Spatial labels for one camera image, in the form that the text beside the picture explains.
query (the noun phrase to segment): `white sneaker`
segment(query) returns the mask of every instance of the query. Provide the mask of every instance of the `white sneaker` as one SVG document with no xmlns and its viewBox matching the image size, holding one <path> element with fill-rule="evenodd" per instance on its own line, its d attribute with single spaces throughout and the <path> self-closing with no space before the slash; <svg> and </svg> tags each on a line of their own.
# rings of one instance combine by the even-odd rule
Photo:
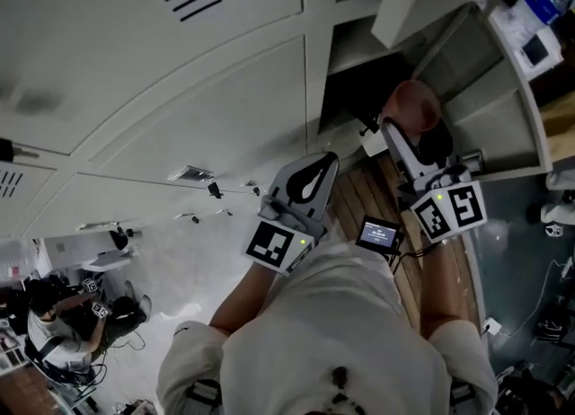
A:
<svg viewBox="0 0 575 415">
<path fill-rule="evenodd" d="M 143 296 L 138 304 L 140 311 L 146 316 L 145 322 L 150 321 L 152 317 L 152 299 L 149 296 Z"/>
</svg>

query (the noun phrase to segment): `white box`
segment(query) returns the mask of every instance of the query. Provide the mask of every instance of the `white box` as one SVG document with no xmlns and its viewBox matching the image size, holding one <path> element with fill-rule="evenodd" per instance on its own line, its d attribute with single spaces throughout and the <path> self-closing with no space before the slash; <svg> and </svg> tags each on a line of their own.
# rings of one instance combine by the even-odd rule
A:
<svg viewBox="0 0 575 415">
<path fill-rule="evenodd" d="M 264 267 L 289 275 L 315 247 L 315 240 L 279 222 L 255 217 L 243 255 Z"/>
<path fill-rule="evenodd" d="M 460 234 L 487 222 L 478 181 L 457 183 L 428 191 L 411 211 L 431 243 Z"/>
</svg>

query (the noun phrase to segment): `white floor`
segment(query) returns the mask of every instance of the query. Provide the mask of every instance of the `white floor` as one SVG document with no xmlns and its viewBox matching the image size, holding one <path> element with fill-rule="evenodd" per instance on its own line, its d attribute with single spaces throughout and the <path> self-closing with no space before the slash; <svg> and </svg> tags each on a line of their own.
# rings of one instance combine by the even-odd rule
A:
<svg viewBox="0 0 575 415">
<path fill-rule="evenodd" d="M 108 373 L 98 386 L 94 399 L 104 413 L 113 413 L 114 404 L 136 399 L 156 402 L 155 386 L 164 355 L 170 347 L 175 327 L 186 320 L 208 322 L 224 298 L 248 269 L 250 261 L 240 254 L 246 236 L 246 223 L 257 209 L 235 209 L 233 216 L 218 214 L 194 224 L 176 220 L 143 229 L 140 254 L 126 267 L 106 275 L 108 290 L 122 293 L 129 279 L 137 296 L 148 294 L 153 302 L 149 323 L 138 328 L 146 348 L 130 346 L 111 349 L 105 358 Z M 331 228 L 325 240 L 341 241 L 339 225 Z M 141 346 L 136 334 L 131 340 Z"/>
</svg>

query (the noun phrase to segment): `floor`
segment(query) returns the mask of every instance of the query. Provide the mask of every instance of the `floor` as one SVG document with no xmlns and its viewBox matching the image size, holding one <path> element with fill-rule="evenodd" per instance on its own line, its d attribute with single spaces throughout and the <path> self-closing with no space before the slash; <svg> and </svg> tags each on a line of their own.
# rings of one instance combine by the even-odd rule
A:
<svg viewBox="0 0 575 415">
<path fill-rule="evenodd" d="M 105 358 L 108 373 L 94 399 L 103 413 L 113 413 L 117 402 L 135 399 L 155 401 L 157 375 L 172 342 L 175 327 L 183 321 L 209 322 L 212 314 L 238 283 L 250 262 L 240 255 L 246 219 L 257 209 L 234 209 L 203 219 L 199 224 L 179 219 L 143 229 L 139 256 L 131 264 L 107 275 L 106 291 L 121 295 L 129 279 L 137 296 L 153 301 L 149 323 L 138 328 L 146 349 L 130 346 L 111 349 Z M 343 241 L 341 229 L 326 217 L 330 229 L 325 242 Z M 136 334 L 119 340 L 141 346 Z"/>
<path fill-rule="evenodd" d="M 556 170 L 572 167 L 574 159 L 555 165 Z M 472 237 L 486 314 L 511 335 L 534 311 L 549 263 L 557 260 L 563 264 L 573 255 L 575 227 L 566 226 L 562 238 L 550 238 L 542 225 L 526 221 L 529 204 L 560 197 L 545 190 L 544 176 L 486 182 L 482 189 L 489 221 L 474 230 Z M 566 287 L 561 282 L 561 269 L 551 267 L 541 306 L 564 295 Z M 491 363 L 496 372 L 525 359 L 536 363 L 536 377 L 551 383 L 564 367 L 570 354 L 567 350 L 533 340 L 537 313 L 512 339 L 490 337 Z"/>
<path fill-rule="evenodd" d="M 401 247 L 403 252 L 419 249 L 417 224 L 409 222 L 410 214 L 400 213 L 395 205 L 392 190 L 396 179 L 397 171 L 386 156 L 360 163 L 338 177 L 324 217 L 329 232 L 323 243 L 355 241 L 363 217 L 370 215 L 403 225 L 407 235 Z M 137 295 L 148 294 L 152 298 L 154 313 L 151 321 L 138 329 L 146 342 L 145 350 L 136 351 L 126 346 L 111 349 L 105 358 L 108 374 L 94 398 L 105 413 L 112 413 L 118 402 L 155 400 L 157 374 L 175 327 L 190 319 L 208 322 L 248 269 L 250 262 L 240 255 L 240 250 L 246 220 L 257 210 L 243 207 L 233 212 L 233 216 L 222 213 L 205 218 L 198 225 L 180 219 L 144 228 L 137 259 L 107 275 L 107 292 L 112 296 L 121 295 L 124 281 L 129 279 Z M 470 275 L 465 271 L 467 259 L 463 249 L 459 250 L 454 266 L 461 267 L 458 277 L 462 315 L 477 323 L 477 305 Z M 420 278 L 419 261 L 405 259 L 396 279 L 407 316 L 415 329 L 419 329 Z M 142 346 L 135 334 L 117 344 L 128 341 L 134 348 Z"/>
</svg>

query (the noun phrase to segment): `water bottle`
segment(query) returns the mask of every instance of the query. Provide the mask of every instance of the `water bottle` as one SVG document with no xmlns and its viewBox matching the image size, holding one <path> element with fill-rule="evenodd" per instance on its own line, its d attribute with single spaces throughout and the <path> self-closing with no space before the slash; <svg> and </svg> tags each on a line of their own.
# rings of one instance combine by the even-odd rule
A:
<svg viewBox="0 0 575 415">
<path fill-rule="evenodd" d="M 511 8 L 496 8 L 493 18 L 514 49 L 523 48 L 545 26 L 567 13 L 571 0 L 517 0 Z"/>
</svg>

